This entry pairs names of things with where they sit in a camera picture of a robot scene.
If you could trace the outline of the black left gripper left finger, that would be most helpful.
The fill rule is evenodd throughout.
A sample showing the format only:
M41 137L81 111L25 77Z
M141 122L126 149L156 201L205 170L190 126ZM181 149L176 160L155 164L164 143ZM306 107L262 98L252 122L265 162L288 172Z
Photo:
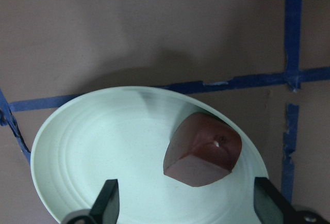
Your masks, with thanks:
M89 215L93 223L116 224L119 211L120 197L118 180L106 180Z

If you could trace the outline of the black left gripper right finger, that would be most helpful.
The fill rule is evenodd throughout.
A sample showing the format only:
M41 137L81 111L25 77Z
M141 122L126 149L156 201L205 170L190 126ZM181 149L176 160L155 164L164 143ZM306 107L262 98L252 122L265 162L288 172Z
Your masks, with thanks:
M254 180L254 211L261 223L294 223L295 210L265 177Z

